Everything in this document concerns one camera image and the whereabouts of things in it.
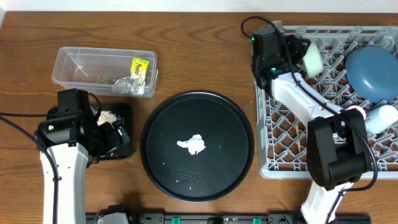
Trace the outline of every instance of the wooden table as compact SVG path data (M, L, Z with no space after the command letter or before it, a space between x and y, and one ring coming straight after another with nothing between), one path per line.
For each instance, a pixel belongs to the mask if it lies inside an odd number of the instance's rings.
M249 174L227 196L187 203L161 192L146 175L139 140L150 113L164 100L189 90L221 93L237 103L255 131L255 92L250 41L240 29L248 13L8 12L0 35L2 112L46 113L57 105L51 74L60 47L151 50L158 55L155 97L101 96L103 103L127 102L134 112L132 143L137 151L122 161L100 162L86 173L86 210L128 203L135 212L260 214L298 210L310 180L266 180L254 156ZM396 14L263 13L287 25L398 26ZM247 30L261 25L248 23ZM33 133L42 119L11 118ZM39 152L10 126L0 124L1 223L41 223L44 181ZM363 181L356 186L367 184ZM398 181L379 180L367 192L348 193L339 213L368 213L374 223L394 223Z

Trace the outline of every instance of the dish rack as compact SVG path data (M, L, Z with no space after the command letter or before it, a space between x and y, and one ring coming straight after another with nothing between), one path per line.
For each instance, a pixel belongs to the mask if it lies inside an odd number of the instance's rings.
M297 66L306 82L323 97L342 108L358 105L369 111L384 104L398 108L398 97L389 103L373 104L359 96L350 87L344 66L352 51L365 46L382 47L397 57L398 27L284 26L284 30L285 35L310 39L318 45L324 70L309 78L303 64ZM267 179L310 179L304 125L282 103L271 99L256 82L254 86L260 174ZM398 122L380 134L368 133L368 140L376 156L378 178L398 179ZM362 179L371 179L372 175L373 172L367 172Z

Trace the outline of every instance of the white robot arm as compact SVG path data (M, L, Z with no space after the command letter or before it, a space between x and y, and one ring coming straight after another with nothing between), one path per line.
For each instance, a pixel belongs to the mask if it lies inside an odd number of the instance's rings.
M253 18L270 23L261 17ZM281 23L276 23L252 32L252 71L257 85L283 103L306 127L307 165L314 181L300 212L308 224L329 223L335 219L341 190L352 187L371 169L370 152L358 140L359 133L345 127L336 114L345 117L365 136L364 111L343 110L316 92L301 74L291 72L292 64L303 59L308 74L316 75L323 70L323 62L313 43L293 35L281 36L277 26L282 30ZM334 144L336 133L347 136L344 145Z
M44 224L86 223L86 168L109 151L130 141L121 122L105 122L98 126L101 113L90 107L88 93L71 89L58 93L58 108L52 118L39 124L36 138L47 148L58 173L58 200L54 212L54 176L47 157L41 153L44 172ZM129 224L123 212L113 212L97 218L98 224Z

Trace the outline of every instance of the white food crumbs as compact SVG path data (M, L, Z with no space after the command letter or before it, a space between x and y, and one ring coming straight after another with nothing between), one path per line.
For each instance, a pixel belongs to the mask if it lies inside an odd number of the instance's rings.
M109 123L113 123L115 121L117 121L119 118L116 117L115 114L112 114L110 111L102 111L101 112L101 116L99 116L97 124L98 126L105 123L105 122L109 122Z
M177 145L183 148L188 148L188 152L191 155L198 154L206 148L204 140L202 140L200 134L192 136L188 141L177 141Z

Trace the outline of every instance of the blue bowl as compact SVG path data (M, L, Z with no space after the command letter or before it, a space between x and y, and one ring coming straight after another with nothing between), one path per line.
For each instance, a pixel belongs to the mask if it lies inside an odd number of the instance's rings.
M347 79L354 90L372 103L398 95L398 59L380 47L364 47L346 61Z

